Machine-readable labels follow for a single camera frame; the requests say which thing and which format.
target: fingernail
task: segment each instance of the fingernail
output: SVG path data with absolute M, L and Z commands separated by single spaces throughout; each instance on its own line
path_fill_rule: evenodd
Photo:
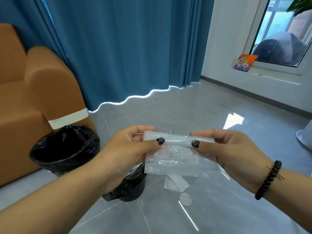
M 160 137 L 158 139 L 156 139 L 158 141 L 158 144 L 161 145 L 163 143 L 165 143 L 165 139 L 163 137 Z
M 198 148 L 199 147 L 199 141 L 198 140 L 193 140 L 191 145 L 194 147 L 194 148 Z

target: transparent plastic packaging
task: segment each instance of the transparent plastic packaging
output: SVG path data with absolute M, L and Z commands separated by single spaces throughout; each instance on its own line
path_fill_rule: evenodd
M 218 171 L 217 163 L 202 157 L 191 146 L 193 140 L 214 143 L 214 139 L 145 131 L 143 140 L 163 137 L 165 143 L 154 153 L 146 154 L 145 173 L 190 177 L 209 177 L 210 171 Z

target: gray tile floor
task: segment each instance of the gray tile floor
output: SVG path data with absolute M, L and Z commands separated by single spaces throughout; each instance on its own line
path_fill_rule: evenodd
M 135 124 L 186 135 L 234 125 L 231 129 L 248 134 L 260 149 L 272 159 L 281 160 L 285 167 L 308 176 L 312 172 L 312 154 L 295 136 L 308 119 L 205 81 L 154 92 L 148 98 L 131 98 L 122 105 L 104 104 L 91 117 L 101 147 L 113 133 Z M 235 118 L 244 118 L 242 124 L 235 125 Z M 40 170 L 1 187 L 0 209 L 53 179 L 54 175 Z M 306 233 L 266 200 L 256 201 L 221 172 L 212 172 L 209 179 L 185 180 L 190 184 L 186 192 L 192 197 L 185 211 L 178 203 L 180 193 L 164 189 L 163 176 L 149 174 L 138 200 L 106 202 L 101 198 L 71 233 Z

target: orange leather sofa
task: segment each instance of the orange leather sofa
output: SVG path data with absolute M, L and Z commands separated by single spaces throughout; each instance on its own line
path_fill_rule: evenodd
M 0 186 L 39 166 L 29 151 L 52 132 L 51 122 L 85 104 L 78 83 L 61 59 L 46 47 L 23 47 L 14 27 L 0 23 Z M 91 118 L 71 122 L 95 130 Z

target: black plastic trash bag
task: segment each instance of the black plastic trash bag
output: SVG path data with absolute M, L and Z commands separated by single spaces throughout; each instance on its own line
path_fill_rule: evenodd
M 117 186 L 114 190 L 102 197 L 106 201 L 111 201 L 114 199 L 120 199 L 124 202 L 129 202 L 136 200 L 143 193 L 145 188 L 145 176 L 144 173 L 145 163 L 141 164 L 134 173 L 126 176 L 121 184 Z
M 99 147 L 99 136 L 90 127 L 64 126 L 42 137 L 29 157 L 44 169 L 65 174 L 93 159 Z

